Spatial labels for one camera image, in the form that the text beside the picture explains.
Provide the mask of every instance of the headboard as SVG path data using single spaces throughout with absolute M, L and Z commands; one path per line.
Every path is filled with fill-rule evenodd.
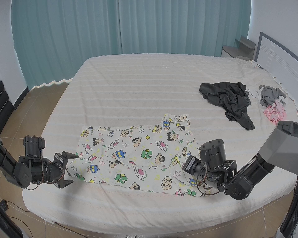
M 298 57 L 292 51 L 261 32 L 255 61 L 298 101 Z

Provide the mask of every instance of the white wall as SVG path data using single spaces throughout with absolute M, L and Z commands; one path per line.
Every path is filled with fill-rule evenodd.
M 27 87 L 13 47 L 11 0 L 0 0 L 0 80 L 12 104 Z
M 252 0 L 248 38 L 256 47 L 260 32 L 298 55 L 298 0 Z

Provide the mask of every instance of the curtain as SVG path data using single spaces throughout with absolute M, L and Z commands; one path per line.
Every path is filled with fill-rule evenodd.
M 28 87 L 72 78 L 90 57 L 220 56 L 247 37 L 251 0 L 12 0 L 15 50 Z
M 13 0 L 14 47 L 28 88 L 71 79 L 90 57 L 121 54 L 118 0 Z

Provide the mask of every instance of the floor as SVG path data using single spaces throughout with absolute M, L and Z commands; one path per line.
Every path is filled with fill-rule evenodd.
M 15 110 L 8 122 L 6 123 L 0 137 L 3 140 L 4 146 L 8 151 L 18 158 L 19 155 L 24 155 L 23 137 L 25 135 L 40 136 L 42 131 L 68 83 L 53 84 L 42 88 L 35 88 L 30 91 L 24 100 L 21 102 L 17 110 Z M 216 238 L 216 237 L 271 237 L 279 227 L 285 213 L 287 212 L 293 192 L 275 200 L 259 210 L 248 214 L 247 216 L 219 224 L 214 227 L 209 227 L 196 231 L 183 233 L 159 235 L 159 236 L 138 236 L 138 238 L 172 238 L 172 237 L 189 237 L 189 238 Z M 5 199 L 14 202 L 22 209 L 26 207 L 22 198 L 22 189 L 8 183 L 0 172 L 0 200 Z M 58 225 L 52 225 L 45 222 L 40 217 L 33 213 L 25 213 L 21 209 L 9 203 L 7 214 L 11 217 L 18 218 L 24 221 L 30 228 L 34 238 L 49 238 L 49 237 L 82 237 L 74 232 L 68 231 Z M 19 220 L 12 219 L 18 226 L 22 227 L 30 234 L 28 228 Z M 125 235 L 108 235 L 85 231 L 73 227 L 68 227 L 80 234 L 91 237 L 102 238 L 125 238 Z

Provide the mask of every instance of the mattress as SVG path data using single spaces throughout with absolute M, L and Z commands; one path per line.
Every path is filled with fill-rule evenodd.
M 201 83 L 242 82 L 279 87 L 273 77 L 241 59 L 179 54 L 111 55 L 88 59 L 65 90 L 42 133 L 43 155 L 76 152 L 84 125 L 155 125 L 166 113 L 190 114 L 198 144 L 223 139 L 226 157 L 238 169 L 259 150 L 275 128 L 265 107 L 250 97 L 248 115 L 255 129 L 230 122 L 223 108 L 202 98 Z M 287 104 L 287 119 L 297 121 L 295 105 Z M 296 175 L 275 168 L 244 200 L 223 193 L 210 197 L 175 196 L 91 184 L 74 179 L 64 189 L 42 184 L 23 190 L 26 207 L 61 224 L 108 234 L 168 234 L 205 228 L 246 215 L 288 194 Z

